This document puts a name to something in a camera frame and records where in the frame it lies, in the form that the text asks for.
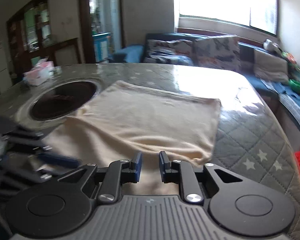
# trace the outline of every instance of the window sill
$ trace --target window sill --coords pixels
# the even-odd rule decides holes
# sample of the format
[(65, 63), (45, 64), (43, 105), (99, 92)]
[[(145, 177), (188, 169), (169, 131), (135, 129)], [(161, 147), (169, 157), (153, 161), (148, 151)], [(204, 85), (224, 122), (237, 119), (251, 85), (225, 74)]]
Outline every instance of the window sill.
[(278, 38), (273, 34), (264, 33), (247, 26), (212, 19), (180, 16), (178, 27), (235, 34), (256, 42), (264, 42), (266, 39), (270, 39), (273, 42), (279, 43)]

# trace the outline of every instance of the beige towel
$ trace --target beige towel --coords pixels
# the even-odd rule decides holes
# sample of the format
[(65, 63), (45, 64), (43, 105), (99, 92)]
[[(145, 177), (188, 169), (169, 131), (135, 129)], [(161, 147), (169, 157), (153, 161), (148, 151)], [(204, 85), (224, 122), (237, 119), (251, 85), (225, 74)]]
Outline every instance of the beige towel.
[(117, 81), (56, 128), (46, 141), (54, 150), (84, 164), (107, 167), (142, 151), (140, 182), (124, 185), (127, 194), (175, 194), (163, 184), (158, 152), (170, 160), (203, 165), (212, 155), (221, 103)]

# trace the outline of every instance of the gray quilted mat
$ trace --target gray quilted mat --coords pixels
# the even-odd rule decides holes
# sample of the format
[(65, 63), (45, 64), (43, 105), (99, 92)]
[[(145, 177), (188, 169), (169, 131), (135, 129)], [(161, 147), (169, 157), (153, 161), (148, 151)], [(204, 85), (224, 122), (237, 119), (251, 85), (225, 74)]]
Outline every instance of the gray quilted mat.
[(247, 116), (221, 113), (212, 162), (289, 196), (296, 217), (288, 235), (300, 240), (300, 177), (292, 149), (270, 110)]

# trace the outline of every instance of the gray pillow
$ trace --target gray pillow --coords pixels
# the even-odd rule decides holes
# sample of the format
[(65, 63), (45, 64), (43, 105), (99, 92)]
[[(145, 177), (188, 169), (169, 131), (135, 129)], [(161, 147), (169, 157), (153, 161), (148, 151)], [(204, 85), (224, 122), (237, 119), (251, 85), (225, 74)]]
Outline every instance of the gray pillow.
[(289, 83), (288, 64), (284, 59), (256, 49), (254, 50), (254, 59), (256, 77), (284, 84)]

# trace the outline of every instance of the patterned pillow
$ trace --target patterned pillow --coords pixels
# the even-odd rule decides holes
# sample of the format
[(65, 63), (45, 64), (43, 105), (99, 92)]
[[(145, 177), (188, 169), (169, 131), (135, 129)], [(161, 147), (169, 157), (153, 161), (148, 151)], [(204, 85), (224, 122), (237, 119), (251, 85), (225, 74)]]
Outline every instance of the patterned pillow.
[(144, 63), (175, 64), (193, 66), (191, 58), (184, 55), (176, 55), (171, 49), (150, 50)]
[(160, 48), (171, 49), (175, 55), (192, 56), (192, 41), (175, 40), (175, 41), (159, 41), (148, 40), (148, 51), (158, 50)]
[(195, 40), (199, 66), (240, 70), (240, 49), (238, 36), (224, 35)]

